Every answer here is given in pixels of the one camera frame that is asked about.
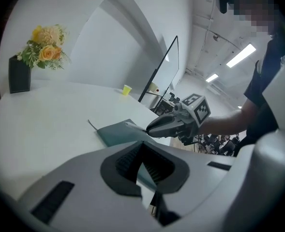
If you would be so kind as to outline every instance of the fluorescent light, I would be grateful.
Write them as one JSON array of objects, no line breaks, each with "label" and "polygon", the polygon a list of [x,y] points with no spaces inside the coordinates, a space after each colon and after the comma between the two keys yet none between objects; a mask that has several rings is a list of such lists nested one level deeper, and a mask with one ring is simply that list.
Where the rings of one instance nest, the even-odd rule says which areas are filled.
[{"label": "fluorescent light", "polygon": [[209,77],[206,81],[209,83],[212,80],[214,80],[215,78],[218,78],[219,76],[217,74],[213,74],[211,77]]},{"label": "fluorescent light", "polygon": [[255,47],[251,44],[248,44],[246,48],[244,48],[241,52],[237,54],[232,60],[230,60],[226,65],[228,67],[233,67],[234,65],[238,64],[240,61],[245,59],[247,56],[252,54],[254,51],[256,51]]}]

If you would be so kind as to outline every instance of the person's arm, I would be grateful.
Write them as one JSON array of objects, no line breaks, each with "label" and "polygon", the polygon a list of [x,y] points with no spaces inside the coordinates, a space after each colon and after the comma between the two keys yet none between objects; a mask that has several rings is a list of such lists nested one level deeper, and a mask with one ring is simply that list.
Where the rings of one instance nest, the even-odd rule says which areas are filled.
[{"label": "person's arm", "polygon": [[258,107],[247,99],[240,110],[229,116],[209,117],[199,128],[198,134],[234,135],[246,130],[257,112]]},{"label": "person's arm", "polygon": [[244,95],[246,102],[240,110],[236,110],[225,117],[209,117],[199,128],[198,134],[234,135],[247,129],[255,116],[261,103],[260,68],[259,61],[255,63],[255,70],[251,82]]}]

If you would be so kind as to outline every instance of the dark green folder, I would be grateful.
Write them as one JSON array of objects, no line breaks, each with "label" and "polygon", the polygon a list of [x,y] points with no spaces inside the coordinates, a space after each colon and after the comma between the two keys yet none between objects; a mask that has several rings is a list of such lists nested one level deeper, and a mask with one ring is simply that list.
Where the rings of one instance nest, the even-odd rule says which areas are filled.
[{"label": "dark green folder", "polygon": [[130,128],[126,126],[125,122],[135,124],[131,119],[127,119],[120,123],[98,129],[98,135],[108,147],[133,141],[154,142],[145,132]]}]

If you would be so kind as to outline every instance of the black vase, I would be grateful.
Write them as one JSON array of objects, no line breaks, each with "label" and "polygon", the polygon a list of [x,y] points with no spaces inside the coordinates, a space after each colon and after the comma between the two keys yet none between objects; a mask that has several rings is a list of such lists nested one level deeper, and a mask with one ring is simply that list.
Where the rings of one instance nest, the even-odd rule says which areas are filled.
[{"label": "black vase", "polygon": [[10,93],[25,92],[30,90],[31,68],[17,56],[9,59],[9,88]]}]

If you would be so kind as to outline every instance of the black shirt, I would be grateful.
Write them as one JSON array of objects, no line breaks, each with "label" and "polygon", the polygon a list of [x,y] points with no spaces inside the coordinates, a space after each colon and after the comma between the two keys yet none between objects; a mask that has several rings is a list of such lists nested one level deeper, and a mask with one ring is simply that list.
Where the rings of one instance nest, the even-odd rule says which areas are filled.
[{"label": "black shirt", "polygon": [[247,136],[236,146],[234,156],[237,156],[243,146],[255,144],[261,136],[278,129],[276,119],[262,93],[284,64],[285,31],[281,27],[268,42],[263,60],[256,62],[252,80],[244,93],[259,111],[254,122],[247,128]]}]

